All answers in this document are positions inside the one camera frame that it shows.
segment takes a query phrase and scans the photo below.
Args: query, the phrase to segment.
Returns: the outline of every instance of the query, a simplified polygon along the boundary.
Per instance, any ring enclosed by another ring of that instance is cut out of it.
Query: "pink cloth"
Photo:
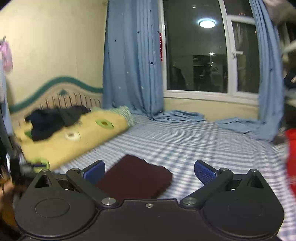
[[[9,48],[8,42],[2,42],[1,43],[1,54],[2,54],[2,60],[3,60],[3,69],[6,72],[10,72],[12,70],[12,55],[11,50]]]

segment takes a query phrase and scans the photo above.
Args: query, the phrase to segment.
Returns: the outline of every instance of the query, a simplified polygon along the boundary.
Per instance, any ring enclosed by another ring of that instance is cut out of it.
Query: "headboard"
[[[59,77],[47,82],[25,101],[10,106],[12,126],[21,126],[24,118],[35,109],[67,108],[82,105],[101,107],[102,88],[91,87],[71,77]]]

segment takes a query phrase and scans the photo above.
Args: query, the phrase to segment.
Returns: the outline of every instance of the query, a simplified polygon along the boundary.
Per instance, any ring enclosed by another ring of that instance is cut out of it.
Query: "blue curtain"
[[[3,91],[4,91],[4,102],[0,103],[2,117],[3,117],[3,121],[4,121],[4,125],[5,125],[5,128],[6,128],[7,134],[9,136],[13,136],[13,128],[12,128],[8,103],[7,103],[6,78],[5,78],[5,74],[4,74],[4,71],[3,71],[2,59],[0,59],[0,79],[1,79],[1,84],[2,84]]]
[[[272,141],[284,113],[284,82],[279,34],[262,0],[249,0],[257,29],[260,56],[259,120],[226,119],[220,127]]]
[[[110,0],[104,51],[103,108],[164,122],[198,122],[199,113],[162,112],[163,82],[157,0]]]

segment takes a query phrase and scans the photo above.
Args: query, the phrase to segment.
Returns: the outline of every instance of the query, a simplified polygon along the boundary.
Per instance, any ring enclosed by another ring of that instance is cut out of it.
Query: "red label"
[[[163,38],[161,33],[159,33],[159,42],[160,42],[160,61],[163,60]]]

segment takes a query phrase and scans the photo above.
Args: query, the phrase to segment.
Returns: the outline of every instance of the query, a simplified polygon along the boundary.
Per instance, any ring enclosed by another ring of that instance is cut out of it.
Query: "green wall trim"
[[[77,79],[74,79],[72,77],[65,77],[65,76],[57,77],[53,80],[50,80],[42,87],[40,87],[34,94],[32,94],[26,100],[24,100],[16,105],[9,106],[10,113],[14,113],[14,112],[17,112],[21,109],[28,107],[35,100],[37,100],[41,95],[43,95],[49,88],[51,88],[52,86],[54,86],[56,84],[60,84],[60,83],[71,83],[71,84],[77,85],[80,88],[87,90],[89,92],[103,93],[103,88],[92,87],[92,86],[87,85],[87,84],[85,84]]]

